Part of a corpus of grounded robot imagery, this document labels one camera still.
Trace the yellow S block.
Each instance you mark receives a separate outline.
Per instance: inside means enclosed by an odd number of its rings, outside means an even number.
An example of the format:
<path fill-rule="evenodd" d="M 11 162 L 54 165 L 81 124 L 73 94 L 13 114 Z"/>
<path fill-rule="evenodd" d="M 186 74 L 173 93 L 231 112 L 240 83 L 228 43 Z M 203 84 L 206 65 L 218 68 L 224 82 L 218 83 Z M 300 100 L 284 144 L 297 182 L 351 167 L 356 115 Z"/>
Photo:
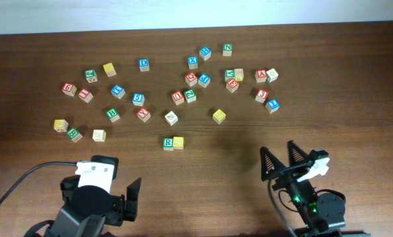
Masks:
<path fill-rule="evenodd" d="M 213 120 L 217 123 L 220 124 L 221 122 L 223 122 L 226 118 L 226 113 L 224 111 L 222 111 L 221 109 L 216 110 L 213 113 Z"/>
<path fill-rule="evenodd" d="M 184 149 L 184 138 L 175 136 L 173 138 L 173 148 L 174 149 Z"/>

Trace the green R block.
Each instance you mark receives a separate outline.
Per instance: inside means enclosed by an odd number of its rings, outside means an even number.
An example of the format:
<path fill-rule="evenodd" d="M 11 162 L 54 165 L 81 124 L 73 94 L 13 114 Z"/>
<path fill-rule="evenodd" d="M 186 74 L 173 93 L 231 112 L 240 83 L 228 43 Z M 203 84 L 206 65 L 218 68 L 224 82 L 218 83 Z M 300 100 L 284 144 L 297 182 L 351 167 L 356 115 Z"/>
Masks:
<path fill-rule="evenodd" d="M 173 151 L 174 146 L 173 146 L 173 139 L 172 138 L 164 138 L 163 139 L 163 149 L 165 151 Z"/>

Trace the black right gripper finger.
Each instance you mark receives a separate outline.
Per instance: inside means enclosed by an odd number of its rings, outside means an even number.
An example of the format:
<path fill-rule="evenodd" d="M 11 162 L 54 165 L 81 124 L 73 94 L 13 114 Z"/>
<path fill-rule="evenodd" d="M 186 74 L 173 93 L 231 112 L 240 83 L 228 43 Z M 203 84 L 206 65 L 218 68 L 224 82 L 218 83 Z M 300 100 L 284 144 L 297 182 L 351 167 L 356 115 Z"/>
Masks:
<path fill-rule="evenodd" d="M 287 142 L 290 166 L 304 165 L 308 162 L 308 154 L 299 148 L 293 140 Z"/>
<path fill-rule="evenodd" d="M 268 148 L 260 148 L 261 156 L 261 180 L 268 181 L 282 176 L 286 166 L 276 158 Z"/>

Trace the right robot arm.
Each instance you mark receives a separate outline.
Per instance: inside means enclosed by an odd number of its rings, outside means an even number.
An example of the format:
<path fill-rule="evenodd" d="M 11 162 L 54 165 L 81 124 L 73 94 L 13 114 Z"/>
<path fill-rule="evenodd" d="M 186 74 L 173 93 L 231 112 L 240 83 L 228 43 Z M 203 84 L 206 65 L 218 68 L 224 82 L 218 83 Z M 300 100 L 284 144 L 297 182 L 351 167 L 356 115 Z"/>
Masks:
<path fill-rule="evenodd" d="M 292 140 L 287 142 L 289 165 L 284 165 L 267 147 L 260 148 L 261 180 L 267 182 L 271 203 L 285 224 L 291 236 L 370 236 L 363 231 L 343 232 L 346 197 L 343 193 L 330 189 L 317 190 L 310 180 L 324 176 L 328 170 L 330 157 L 327 151 L 317 148 L 306 153 Z M 279 209 L 273 192 L 289 195 L 294 206 L 289 211 L 297 213 L 305 226 L 294 229 Z"/>

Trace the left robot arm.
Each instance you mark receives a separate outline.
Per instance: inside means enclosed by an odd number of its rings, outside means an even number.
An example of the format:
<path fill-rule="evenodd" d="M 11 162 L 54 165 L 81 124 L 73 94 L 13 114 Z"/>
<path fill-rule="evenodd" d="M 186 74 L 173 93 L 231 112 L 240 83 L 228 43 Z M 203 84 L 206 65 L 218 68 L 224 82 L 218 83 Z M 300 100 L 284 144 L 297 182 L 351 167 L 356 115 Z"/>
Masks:
<path fill-rule="evenodd" d="M 114 196 L 110 191 L 117 177 L 118 158 L 94 155 L 76 166 L 75 175 L 60 183 L 65 204 L 56 218 L 35 224 L 25 236 L 38 236 L 42 228 L 45 236 L 111 236 L 103 232 L 104 226 L 122 226 L 124 221 L 136 220 L 141 178 L 127 187 L 126 195 Z"/>

